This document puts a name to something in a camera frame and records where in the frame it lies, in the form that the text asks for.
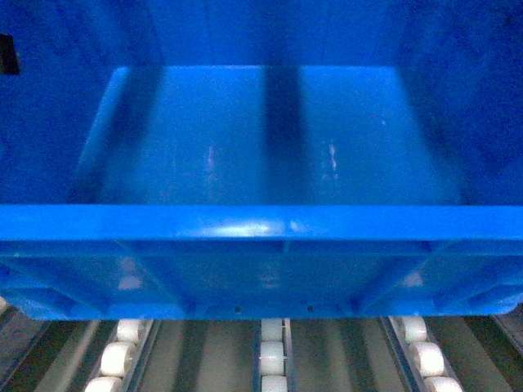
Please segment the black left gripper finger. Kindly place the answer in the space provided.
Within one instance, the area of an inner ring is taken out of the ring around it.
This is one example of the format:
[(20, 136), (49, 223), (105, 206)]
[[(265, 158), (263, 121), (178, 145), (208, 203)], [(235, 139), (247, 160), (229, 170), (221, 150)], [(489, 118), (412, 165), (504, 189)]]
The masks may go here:
[(14, 39), (11, 35), (5, 33), (0, 34), (0, 69), (1, 74), (20, 74), (20, 62)]

